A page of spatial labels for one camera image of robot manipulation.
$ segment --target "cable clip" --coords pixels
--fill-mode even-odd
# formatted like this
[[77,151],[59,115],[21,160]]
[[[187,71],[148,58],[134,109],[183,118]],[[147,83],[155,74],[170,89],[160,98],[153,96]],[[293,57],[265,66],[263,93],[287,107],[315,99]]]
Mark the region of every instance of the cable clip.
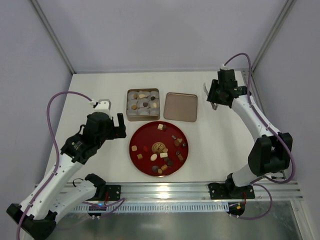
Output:
[[96,102],[94,99],[92,99],[92,100],[89,102],[89,104],[90,104],[91,106],[95,106],[95,105],[97,104],[97,102]]

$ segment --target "white table surface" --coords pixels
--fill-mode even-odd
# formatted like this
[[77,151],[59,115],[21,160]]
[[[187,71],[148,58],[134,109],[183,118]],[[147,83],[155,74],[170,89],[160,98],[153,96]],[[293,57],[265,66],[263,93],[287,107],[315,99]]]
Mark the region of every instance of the white table surface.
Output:
[[[240,71],[235,73],[239,86],[244,85]],[[70,91],[81,92],[95,100],[110,99],[111,112],[124,113],[125,139],[107,140],[87,163],[71,179],[84,178],[95,173],[106,182],[200,182],[224,181],[229,173],[248,163],[248,155],[254,141],[240,117],[228,106],[219,106],[213,111],[203,91],[203,83],[209,90],[213,72],[144,72],[144,73],[96,73],[75,74]],[[160,121],[179,127],[187,137],[189,154],[185,164],[177,172],[166,177],[154,177],[140,172],[129,156],[129,142],[134,132],[147,121],[130,122],[126,117],[126,99],[129,89],[158,88],[160,92]],[[196,122],[182,122],[163,118],[166,94],[168,92],[196,94],[198,112]],[[88,101],[69,94],[66,98],[56,140],[59,148],[66,139],[74,135],[87,115],[92,113]],[[46,168],[48,173],[55,163],[54,148]]]

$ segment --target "white candy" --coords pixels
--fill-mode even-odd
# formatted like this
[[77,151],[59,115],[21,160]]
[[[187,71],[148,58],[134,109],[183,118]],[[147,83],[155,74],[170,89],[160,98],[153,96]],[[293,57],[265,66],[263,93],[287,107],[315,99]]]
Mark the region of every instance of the white candy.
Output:
[[162,153],[160,153],[160,158],[166,158],[166,157],[168,157],[168,153],[167,152],[162,152]]
[[158,155],[157,154],[152,154],[152,156],[150,157],[151,161],[155,161],[157,159]]

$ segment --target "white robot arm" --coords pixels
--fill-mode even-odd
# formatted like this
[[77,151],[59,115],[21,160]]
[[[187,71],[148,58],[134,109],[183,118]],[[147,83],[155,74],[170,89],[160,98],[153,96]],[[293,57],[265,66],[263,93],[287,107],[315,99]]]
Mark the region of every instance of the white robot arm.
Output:
[[82,125],[83,132],[81,133],[80,129],[69,137],[61,148],[58,168],[54,165],[25,200],[20,204],[12,203],[6,211],[16,223],[25,215],[21,228],[35,240],[46,239],[57,223],[83,201],[93,197],[100,199],[106,194],[106,182],[92,173],[72,191],[59,196],[68,180],[97,153],[105,140],[126,137],[124,117],[122,113],[118,113],[119,126],[114,125],[110,114],[111,102],[108,99],[91,104],[94,110],[87,116],[86,124]]
[[[233,109],[240,116],[255,141],[248,156],[248,164],[227,177],[225,185],[231,198],[241,199],[242,193],[249,189],[247,186],[252,182],[265,174],[285,170],[290,163],[290,157],[277,137],[280,137],[291,151],[293,142],[291,135],[281,133],[274,127],[260,111],[254,98],[250,95],[249,97],[250,100],[247,87],[238,86],[233,69],[220,69],[218,80],[212,80],[210,91],[207,94],[207,101],[212,105],[225,105]],[[270,131],[270,128],[278,134],[277,137]]]

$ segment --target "round red plate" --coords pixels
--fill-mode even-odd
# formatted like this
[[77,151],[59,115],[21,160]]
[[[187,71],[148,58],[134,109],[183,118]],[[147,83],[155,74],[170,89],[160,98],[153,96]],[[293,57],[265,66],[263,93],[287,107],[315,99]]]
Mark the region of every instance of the round red plate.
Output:
[[[159,130],[159,124],[166,125],[167,129]],[[182,139],[180,146],[175,146],[172,136]],[[164,158],[160,158],[160,154],[158,153],[155,161],[150,160],[151,155],[154,154],[152,147],[158,142],[165,145],[165,148],[168,149],[168,158],[173,161],[173,166],[168,166],[161,174],[153,172],[152,167],[158,166],[160,169],[163,165],[166,165],[167,162]],[[136,146],[137,150],[132,151],[132,146]],[[180,151],[183,160],[178,158],[176,155],[177,151]],[[188,152],[188,142],[184,133],[175,125],[165,121],[153,121],[140,127],[133,134],[129,146],[130,158],[136,168],[145,174],[157,177],[173,174],[180,169],[187,160]]]

